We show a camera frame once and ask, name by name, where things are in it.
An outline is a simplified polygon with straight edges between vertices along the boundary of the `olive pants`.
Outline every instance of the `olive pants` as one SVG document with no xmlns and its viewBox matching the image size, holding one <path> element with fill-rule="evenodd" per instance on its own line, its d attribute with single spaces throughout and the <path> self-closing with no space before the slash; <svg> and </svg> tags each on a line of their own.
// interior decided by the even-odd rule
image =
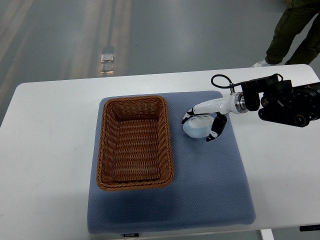
<svg viewBox="0 0 320 240">
<path fill-rule="evenodd" d="M 288 54 L 295 36 L 320 11 L 320 0 L 290 0 L 274 30 L 273 40 L 266 51 L 268 64 L 279 64 Z M 286 64 L 310 64 L 320 53 L 320 14 L 314 19 L 306 38 Z"/>
</svg>

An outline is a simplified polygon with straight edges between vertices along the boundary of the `blue foam mat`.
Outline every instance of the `blue foam mat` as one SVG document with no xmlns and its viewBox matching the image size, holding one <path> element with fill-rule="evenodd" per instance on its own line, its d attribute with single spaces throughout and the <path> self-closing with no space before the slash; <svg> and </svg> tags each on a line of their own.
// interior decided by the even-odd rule
<svg viewBox="0 0 320 240">
<path fill-rule="evenodd" d="M 141 233 L 252 224 L 256 214 L 229 116 L 211 142 L 187 136 L 182 117 L 194 105 L 221 98 L 217 91 L 159 93 L 168 103 L 174 179 L 163 188 L 103 191 L 96 183 L 100 128 L 98 112 L 88 198 L 91 234 Z"/>
</svg>

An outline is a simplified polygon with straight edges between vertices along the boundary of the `white sneaker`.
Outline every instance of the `white sneaker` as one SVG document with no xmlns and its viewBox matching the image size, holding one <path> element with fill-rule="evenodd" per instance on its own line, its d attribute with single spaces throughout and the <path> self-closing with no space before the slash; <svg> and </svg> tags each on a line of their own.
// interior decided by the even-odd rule
<svg viewBox="0 0 320 240">
<path fill-rule="evenodd" d="M 270 67 L 270 66 L 276 66 L 277 64 L 269 64 L 266 62 L 265 59 L 258 61 L 256 64 L 252 65 L 252 68 L 259 68 L 259 67 Z"/>
</svg>

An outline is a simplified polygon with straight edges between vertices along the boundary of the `concrete floor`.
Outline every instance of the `concrete floor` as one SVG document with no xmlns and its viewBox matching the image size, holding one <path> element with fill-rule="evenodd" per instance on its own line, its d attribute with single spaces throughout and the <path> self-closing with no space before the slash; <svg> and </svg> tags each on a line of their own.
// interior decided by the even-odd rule
<svg viewBox="0 0 320 240">
<path fill-rule="evenodd" d="M 0 123 L 21 83 L 250 67 L 265 57 L 286 8 L 283 0 L 0 0 L 0 6 Z M 106 49 L 114 52 L 114 73 L 101 75 Z M 320 57 L 310 65 L 320 77 Z M 276 240 L 320 239 L 320 232 L 297 227 L 273 232 Z M 197 239 L 261 237 L 255 231 Z"/>
</svg>

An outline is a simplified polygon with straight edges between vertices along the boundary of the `wicker basket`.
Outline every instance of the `wicker basket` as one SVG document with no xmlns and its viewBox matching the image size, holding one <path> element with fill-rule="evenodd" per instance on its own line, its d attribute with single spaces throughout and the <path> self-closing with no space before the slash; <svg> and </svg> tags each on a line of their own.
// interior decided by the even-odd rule
<svg viewBox="0 0 320 240">
<path fill-rule="evenodd" d="M 104 105 L 96 182 L 105 191 L 167 186 L 174 178 L 167 101 L 158 95 Z"/>
</svg>

